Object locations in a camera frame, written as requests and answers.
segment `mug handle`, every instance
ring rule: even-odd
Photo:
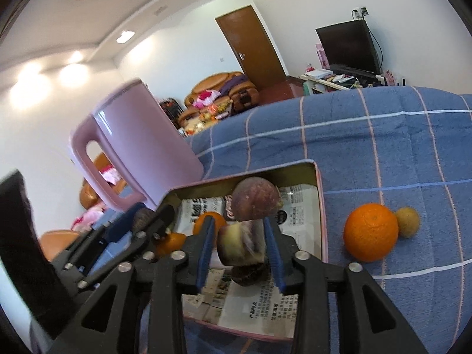
[[[73,162],[80,167],[83,176],[103,202],[116,211],[126,211],[137,202],[145,202],[146,197],[137,191],[123,198],[115,193],[87,154],[87,145],[91,141],[96,141],[102,149],[104,149],[103,143],[107,143],[94,117],[89,114],[71,134],[69,147]]]

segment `newspaper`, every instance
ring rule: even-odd
[[[321,218],[318,188],[301,184],[279,188],[284,205],[278,212],[282,233],[295,238],[298,247],[321,259]],[[176,221],[176,231],[192,234],[193,223],[205,211],[216,211],[234,221],[231,196],[185,199]],[[231,281],[230,268],[219,262],[214,251],[206,286],[199,295],[184,295],[183,314],[242,333],[293,337],[298,297],[281,295],[272,278],[243,287]]]

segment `ceiling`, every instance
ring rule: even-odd
[[[113,58],[155,24],[198,0],[30,0],[0,44],[0,83],[4,85],[29,60],[43,70],[66,65],[84,50],[86,61]],[[122,30],[136,32],[118,44]]]

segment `yellow-green fruit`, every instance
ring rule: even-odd
[[[421,223],[418,212],[413,208],[405,206],[404,208],[398,209],[395,212],[395,216],[398,222],[398,233],[403,238],[413,237]]]

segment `black cable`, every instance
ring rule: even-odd
[[[364,15],[365,15],[365,13],[362,13],[362,19],[365,21]],[[374,37],[374,40],[375,40],[375,42],[377,43],[377,46],[378,46],[378,48],[379,48],[380,51],[381,51],[381,66],[380,66],[380,69],[382,69],[382,65],[383,65],[383,52],[382,52],[382,47],[381,47],[381,45],[378,43],[378,41],[377,41],[377,39],[375,38],[374,34],[372,33],[371,28],[369,28],[369,26],[367,26],[367,29],[368,29],[369,32],[371,33],[372,37]]]

